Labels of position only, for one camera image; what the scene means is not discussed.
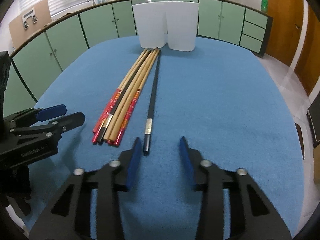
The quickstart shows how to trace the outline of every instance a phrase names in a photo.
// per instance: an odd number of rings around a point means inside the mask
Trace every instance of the blue tablecloth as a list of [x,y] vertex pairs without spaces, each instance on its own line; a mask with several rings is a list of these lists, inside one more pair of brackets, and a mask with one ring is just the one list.
[[[94,46],[75,60],[36,104],[65,104],[68,114],[81,111],[86,121],[63,134],[58,154],[29,166],[33,193],[32,213],[24,219],[28,228],[75,168],[99,169],[130,149],[137,136],[143,138],[155,67],[121,146],[91,143],[92,128],[141,51],[137,36]],[[246,168],[291,233],[295,232],[303,200],[302,155],[280,92],[250,51],[196,38],[192,52],[162,48],[151,154],[142,157],[132,191],[119,194],[127,240],[195,238],[202,195],[187,184],[178,152],[181,136],[220,168]],[[228,237],[228,204],[225,210]]]

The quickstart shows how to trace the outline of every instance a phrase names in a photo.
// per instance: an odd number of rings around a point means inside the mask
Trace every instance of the tiled floor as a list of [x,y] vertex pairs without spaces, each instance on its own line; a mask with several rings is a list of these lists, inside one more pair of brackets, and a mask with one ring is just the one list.
[[320,201],[320,185],[313,183],[313,143],[312,135],[307,119],[307,109],[310,100],[303,89],[297,75],[287,65],[265,54],[264,58],[258,58],[265,67],[292,114],[293,120],[300,125],[302,130],[305,158],[304,168],[304,198],[298,233],[308,221]]

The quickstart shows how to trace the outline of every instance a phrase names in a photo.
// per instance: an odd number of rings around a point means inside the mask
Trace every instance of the white plastic cup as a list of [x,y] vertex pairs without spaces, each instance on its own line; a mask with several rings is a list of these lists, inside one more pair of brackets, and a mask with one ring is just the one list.
[[162,48],[166,44],[167,21],[165,3],[148,2],[132,5],[134,19],[143,48]]
[[171,1],[166,6],[170,49],[193,51],[196,43],[199,4]]

